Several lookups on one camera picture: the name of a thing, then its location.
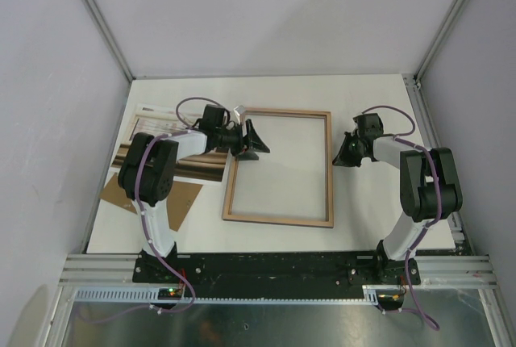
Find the wooden picture frame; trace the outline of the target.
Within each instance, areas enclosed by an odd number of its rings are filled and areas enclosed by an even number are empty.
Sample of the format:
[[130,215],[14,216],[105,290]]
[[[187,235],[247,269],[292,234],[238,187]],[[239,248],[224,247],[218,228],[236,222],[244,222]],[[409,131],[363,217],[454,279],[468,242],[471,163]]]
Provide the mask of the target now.
[[225,221],[333,228],[331,113],[249,108],[265,130],[271,152],[229,166]]

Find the printed photo paper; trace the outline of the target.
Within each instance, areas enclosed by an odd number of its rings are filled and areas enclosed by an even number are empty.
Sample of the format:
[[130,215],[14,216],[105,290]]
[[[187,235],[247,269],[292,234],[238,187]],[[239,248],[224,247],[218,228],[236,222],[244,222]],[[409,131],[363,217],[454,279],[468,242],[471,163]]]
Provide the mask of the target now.
[[[158,107],[138,104],[127,125],[122,127],[118,147],[110,164],[110,171],[121,169],[128,149],[136,133],[145,132],[153,136],[180,132],[186,126],[177,118],[175,110],[170,107]],[[209,184],[221,182],[227,164],[227,150],[217,148],[204,155],[183,158],[177,162],[176,174],[181,182]]]

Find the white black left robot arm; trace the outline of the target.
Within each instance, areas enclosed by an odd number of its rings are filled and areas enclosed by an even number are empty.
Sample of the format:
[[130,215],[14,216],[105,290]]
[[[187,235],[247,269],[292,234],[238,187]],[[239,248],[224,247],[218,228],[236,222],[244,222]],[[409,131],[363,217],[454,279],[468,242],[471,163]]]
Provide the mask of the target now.
[[185,130],[158,136],[136,133],[121,165],[119,187],[140,215],[142,249],[154,256],[149,270],[161,282],[173,280],[178,272],[177,261],[169,257],[175,238],[167,212],[177,163],[217,149],[238,161],[257,161],[261,153],[270,152],[250,119],[233,123],[229,110],[215,103],[205,106],[202,117]]

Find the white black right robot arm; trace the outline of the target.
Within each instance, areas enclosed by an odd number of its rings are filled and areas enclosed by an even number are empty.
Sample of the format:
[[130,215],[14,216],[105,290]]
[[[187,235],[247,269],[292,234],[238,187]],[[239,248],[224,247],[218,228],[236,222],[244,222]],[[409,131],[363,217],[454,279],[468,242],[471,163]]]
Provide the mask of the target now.
[[391,283],[410,268],[410,259],[431,228],[463,205],[460,180],[449,148],[426,148],[402,136],[386,134],[377,113],[353,119],[332,165],[359,168],[362,160],[387,163],[399,171],[402,214],[380,240],[365,266],[381,283]]

